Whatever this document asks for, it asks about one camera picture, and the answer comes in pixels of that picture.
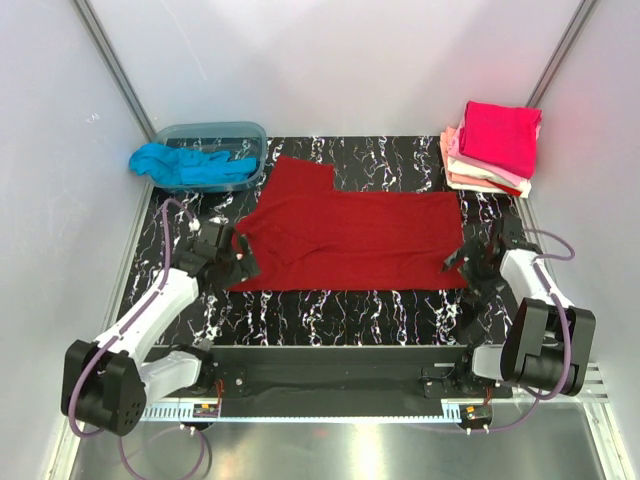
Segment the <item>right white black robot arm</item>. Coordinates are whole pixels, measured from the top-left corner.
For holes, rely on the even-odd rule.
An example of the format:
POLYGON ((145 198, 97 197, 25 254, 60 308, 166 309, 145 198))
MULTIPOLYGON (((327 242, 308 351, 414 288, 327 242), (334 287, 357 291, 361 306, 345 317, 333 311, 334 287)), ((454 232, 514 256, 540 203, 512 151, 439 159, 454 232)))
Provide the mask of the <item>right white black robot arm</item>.
POLYGON ((494 223, 490 240, 474 236, 443 263, 467 282, 467 302, 479 313, 509 290, 517 309, 500 345, 469 344, 452 372, 463 395, 517 386, 539 400, 576 396, 582 390, 595 334, 595 315, 575 306, 546 268, 552 254, 526 239, 520 219, 494 223))

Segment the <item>dark red t shirt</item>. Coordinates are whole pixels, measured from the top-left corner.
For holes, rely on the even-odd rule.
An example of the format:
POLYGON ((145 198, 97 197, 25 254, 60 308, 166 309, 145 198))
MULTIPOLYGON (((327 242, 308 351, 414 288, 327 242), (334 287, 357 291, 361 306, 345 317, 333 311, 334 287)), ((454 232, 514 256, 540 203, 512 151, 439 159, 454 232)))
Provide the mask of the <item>dark red t shirt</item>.
POLYGON ((342 191, 331 165, 281 156, 237 230, 261 271, 237 292, 467 285, 458 271, 443 268, 463 244, 453 193, 342 191))

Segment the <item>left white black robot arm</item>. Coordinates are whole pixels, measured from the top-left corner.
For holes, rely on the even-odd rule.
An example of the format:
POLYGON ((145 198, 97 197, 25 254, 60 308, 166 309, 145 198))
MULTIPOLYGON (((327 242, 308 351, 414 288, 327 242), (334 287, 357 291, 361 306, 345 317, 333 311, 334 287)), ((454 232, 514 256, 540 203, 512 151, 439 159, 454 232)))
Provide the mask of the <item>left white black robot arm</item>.
POLYGON ((137 303, 91 342, 66 351, 60 409, 72 427, 80 423, 123 437, 145 410, 170 394, 208 394, 218 381, 207 345, 178 345, 147 359, 177 316, 206 290, 229 290, 258 276, 246 235, 234 227, 207 224, 177 252, 137 303))

